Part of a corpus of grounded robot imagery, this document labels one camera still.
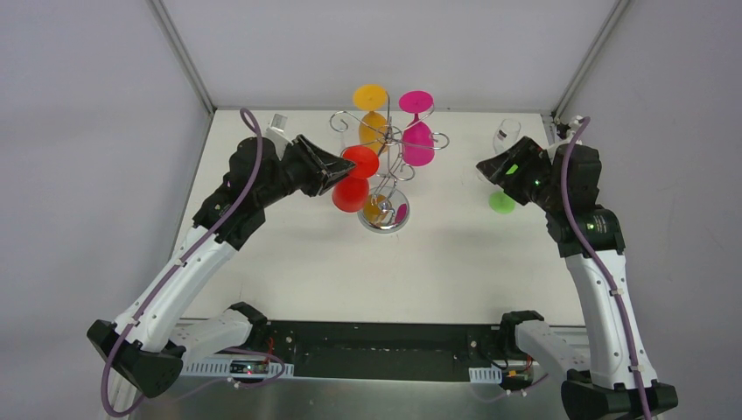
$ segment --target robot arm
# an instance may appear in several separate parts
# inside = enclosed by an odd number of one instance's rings
[[[114,353],[112,368],[149,398],[165,392],[183,366],[249,343],[254,327],[265,324],[259,311],[239,303],[216,318],[175,327],[214,272],[265,222],[265,207],[296,190],[310,197],[325,193],[355,167],[304,136],[289,142],[284,120],[274,117],[262,134],[262,150],[254,137],[238,144],[229,172],[204,200],[167,265],[113,323],[97,320],[87,331],[103,359]],[[254,165],[259,165],[255,175]],[[254,182],[245,191],[251,176]]]
[[[590,359],[558,338],[534,311],[505,314],[495,340],[503,353],[529,354],[549,376],[562,382],[562,401],[570,418],[636,418],[642,413],[640,393],[646,393],[656,415],[675,407],[677,395],[674,387],[657,381],[644,350],[628,294],[619,221],[613,212],[595,204],[601,171],[598,151],[583,145],[574,148],[565,188],[574,221],[607,268],[615,289],[585,250],[564,210],[561,172],[566,149],[562,144],[543,150],[524,137],[510,150],[479,162],[477,169],[521,205],[534,202],[546,212],[549,235],[577,288]],[[623,307],[615,295],[620,295]],[[632,347],[637,363],[630,358]],[[641,383],[636,383],[635,372],[640,372]]]

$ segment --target metal frame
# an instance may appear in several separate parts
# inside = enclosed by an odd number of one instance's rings
[[[207,91],[204,81],[201,79],[198,69],[193,64],[191,55],[183,44],[183,39],[178,34],[178,29],[172,22],[170,13],[168,13],[163,0],[147,0],[147,4],[150,6],[152,15],[157,20],[157,24],[160,26],[165,39],[167,39],[167,43],[175,54],[175,58],[178,59],[178,63],[180,63],[180,67],[183,69],[183,74],[191,83],[193,92],[199,97],[199,101],[206,112],[210,116],[213,116],[216,106],[211,100],[211,96]]]
[[[554,123],[554,117],[547,114],[541,114],[541,121],[543,123],[543,130],[546,131],[546,139],[549,141],[549,145],[556,143],[557,125]]]
[[[605,22],[603,22],[603,25],[600,27],[598,35],[596,35],[595,39],[592,41],[592,44],[590,45],[590,48],[588,48],[587,53],[577,68],[575,75],[572,76],[570,84],[567,85],[567,88],[562,94],[562,98],[559,100],[554,112],[551,114],[555,121],[559,121],[567,106],[572,102],[572,99],[574,99],[575,94],[585,82],[587,74],[595,64],[596,59],[603,51],[606,42],[613,35],[616,26],[626,15],[626,11],[633,3],[634,0],[616,0],[611,12],[608,13],[608,17],[605,18]]]
[[[175,225],[176,230],[175,234],[172,237],[172,244],[170,245],[171,256],[172,253],[175,252],[176,245],[178,245],[178,231],[183,225],[183,219],[186,217],[188,198],[191,197],[193,184],[196,183],[196,175],[199,174],[199,164],[201,163],[201,158],[203,158],[204,156],[204,150],[207,147],[208,133],[211,131],[211,126],[214,123],[214,112],[208,113],[206,117],[208,118],[208,124],[204,128],[204,132],[201,135],[201,149],[199,150],[199,158],[196,160],[196,165],[193,167],[193,175],[191,176],[191,180],[188,182],[188,193],[185,195],[185,203],[183,204],[183,208],[180,209],[180,214],[178,215],[178,224]]]

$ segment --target metal rack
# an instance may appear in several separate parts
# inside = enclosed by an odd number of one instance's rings
[[[415,175],[415,167],[404,161],[404,148],[424,148],[433,151],[445,149],[451,142],[451,139],[442,132],[432,131],[430,139],[432,146],[410,143],[403,140],[404,133],[420,123],[423,123],[428,117],[435,112],[435,103],[428,109],[422,117],[407,125],[403,129],[395,126],[392,122],[391,115],[391,98],[386,93],[386,122],[379,127],[374,127],[364,122],[349,111],[342,110],[335,112],[330,116],[330,128],[338,133],[345,133],[350,129],[350,124],[343,120],[343,116],[349,116],[359,123],[359,128],[365,127],[377,134],[377,138],[371,142],[359,143],[362,146],[377,146],[381,148],[377,152],[377,157],[382,159],[382,154],[387,152],[386,170],[380,170],[375,175],[381,178],[378,185],[371,188],[367,198],[367,204],[364,209],[358,212],[360,223],[371,231],[377,233],[393,233],[401,229],[410,218],[410,202],[407,197],[397,188],[399,182],[412,180]],[[344,152],[350,147],[347,146],[341,151]],[[396,148],[395,157],[392,158],[392,150]]]

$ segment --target white table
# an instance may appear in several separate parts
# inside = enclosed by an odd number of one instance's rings
[[[327,123],[332,112],[276,112],[289,117],[289,138],[301,133],[340,151],[342,135]],[[274,114],[255,112],[264,126]],[[184,318],[208,318],[245,301],[269,319],[497,323],[503,312],[535,309],[551,324],[583,325],[575,286],[547,234],[543,211],[529,204],[495,213],[487,204],[495,187],[476,175],[474,165],[494,155],[494,131],[507,117],[521,122],[522,135],[547,143],[538,114],[438,111],[426,120],[451,145],[400,184],[411,217],[395,234],[368,231],[355,214],[336,209],[330,193],[310,199],[296,192],[268,207],[266,223]],[[393,118],[397,125],[410,121],[402,112]],[[249,136],[236,110],[216,113],[181,238],[228,171],[237,143]],[[358,141],[356,131],[345,136],[346,143]]]

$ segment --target clear glass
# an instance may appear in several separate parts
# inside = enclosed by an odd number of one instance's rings
[[[513,118],[502,120],[500,127],[494,132],[494,139],[492,141],[494,153],[499,155],[503,151],[510,149],[518,141],[520,134],[521,123],[518,120],[514,120]]]

